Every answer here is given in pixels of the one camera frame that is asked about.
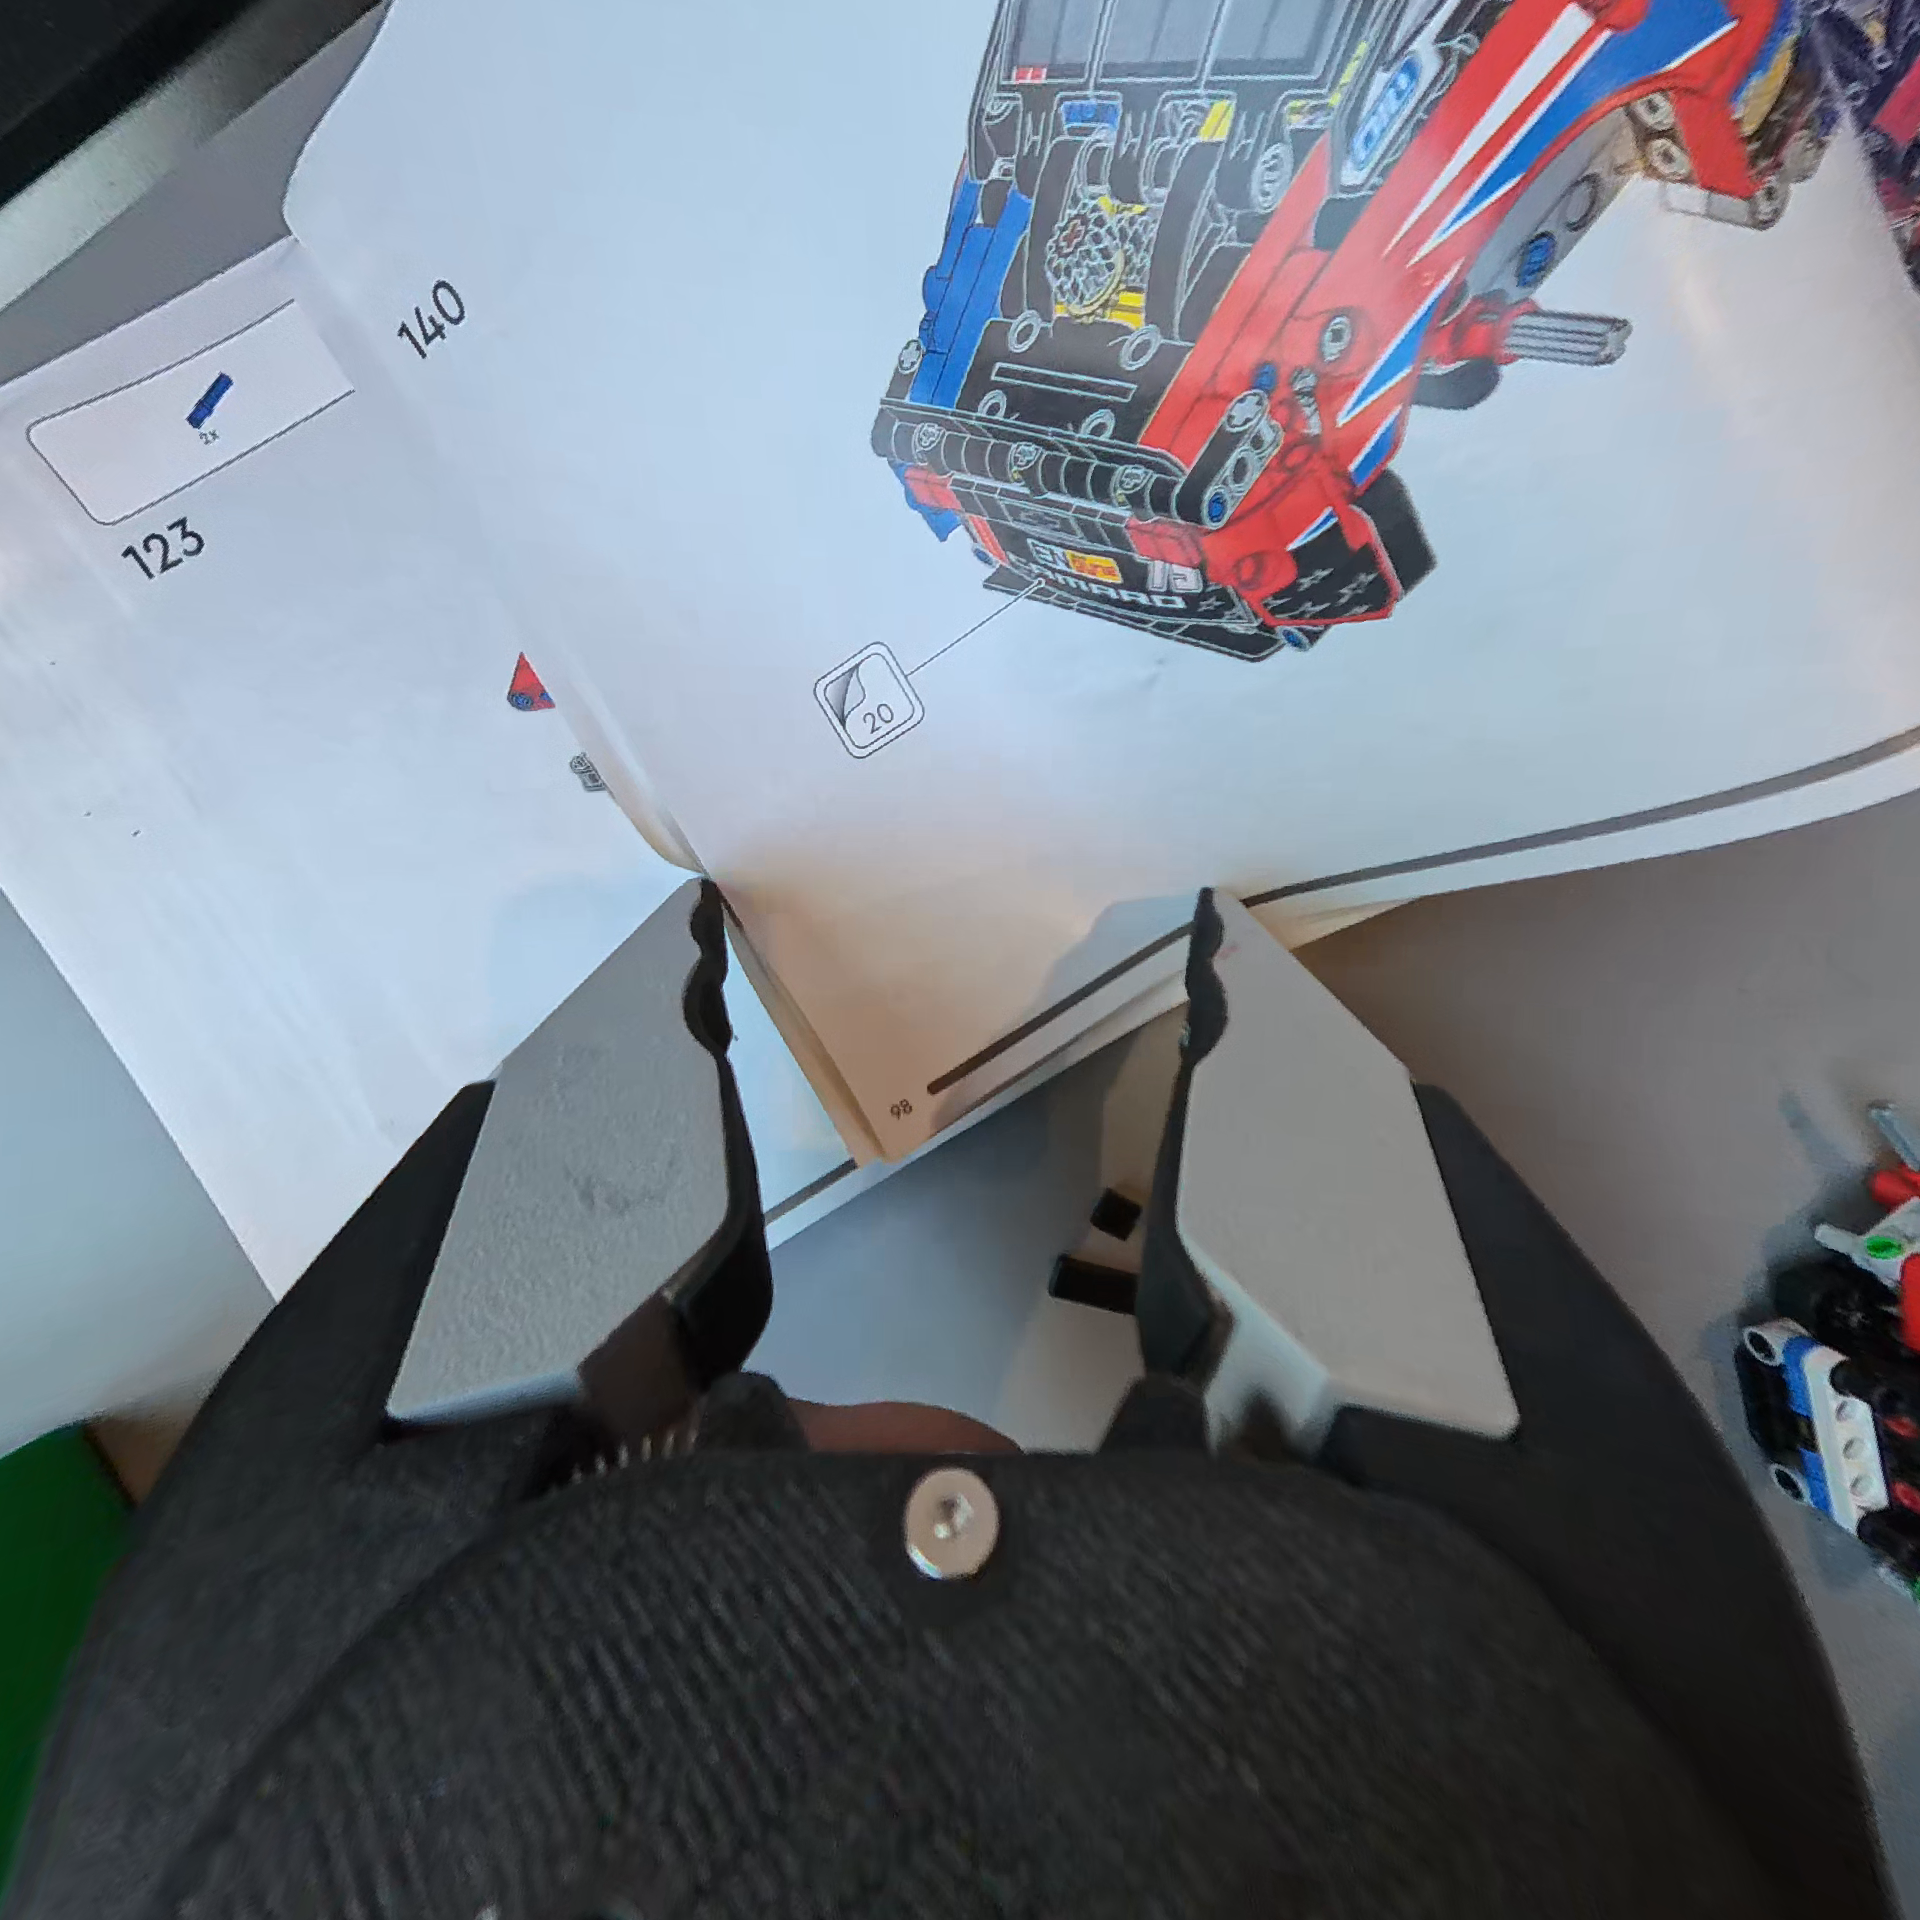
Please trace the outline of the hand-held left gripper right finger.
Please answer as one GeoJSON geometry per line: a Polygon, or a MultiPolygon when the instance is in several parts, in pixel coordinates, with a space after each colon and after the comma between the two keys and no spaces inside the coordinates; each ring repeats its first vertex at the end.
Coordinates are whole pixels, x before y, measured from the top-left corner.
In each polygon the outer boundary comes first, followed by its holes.
{"type": "Polygon", "coordinates": [[[1233,897],[1196,898],[1142,1216],[1142,1368],[1208,1443],[1312,1459],[1381,1413],[1505,1441],[1519,1409],[1405,1065],[1233,897]]]}

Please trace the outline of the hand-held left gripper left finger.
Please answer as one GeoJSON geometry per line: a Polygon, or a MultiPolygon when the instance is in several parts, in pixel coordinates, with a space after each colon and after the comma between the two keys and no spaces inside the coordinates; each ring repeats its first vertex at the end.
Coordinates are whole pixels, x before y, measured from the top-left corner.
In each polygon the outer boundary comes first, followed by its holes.
{"type": "Polygon", "coordinates": [[[499,1067],[398,1425],[675,1428],[752,1356],[775,1285],[726,977],[723,898],[689,880],[499,1067]]]}

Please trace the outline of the red white blue toy car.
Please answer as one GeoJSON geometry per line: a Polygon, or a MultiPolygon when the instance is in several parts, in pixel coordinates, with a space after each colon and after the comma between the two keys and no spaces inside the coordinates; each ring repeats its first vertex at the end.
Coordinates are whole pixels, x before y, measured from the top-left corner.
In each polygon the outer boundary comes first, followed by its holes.
{"type": "Polygon", "coordinates": [[[1734,1379],[1769,1484],[1918,1602],[1918,1138],[1894,1105],[1864,1116],[1886,1145],[1862,1180],[1873,1213],[1815,1224],[1812,1257],[1741,1321],[1734,1379]]]}

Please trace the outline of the instruction booklet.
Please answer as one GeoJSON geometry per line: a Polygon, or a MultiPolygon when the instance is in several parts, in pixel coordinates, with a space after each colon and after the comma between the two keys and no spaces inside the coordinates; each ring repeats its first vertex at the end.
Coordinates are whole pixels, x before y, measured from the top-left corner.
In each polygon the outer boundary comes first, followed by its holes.
{"type": "Polygon", "coordinates": [[[771,1216],[1915,789],[1915,4],[392,4],[5,386],[5,891],[281,1293],[710,879],[771,1216]]]}

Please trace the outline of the green plastic bin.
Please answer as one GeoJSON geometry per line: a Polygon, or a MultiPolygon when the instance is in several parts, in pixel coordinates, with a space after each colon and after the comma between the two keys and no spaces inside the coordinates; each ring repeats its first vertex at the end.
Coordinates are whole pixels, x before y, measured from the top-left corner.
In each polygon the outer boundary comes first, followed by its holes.
{"type": "Polygon", "coordinates": [[[132,1501],[81,1425],[1,1461],[1,1883],[57,1701],[102,1587],[128,1548],[132,1501]]]}

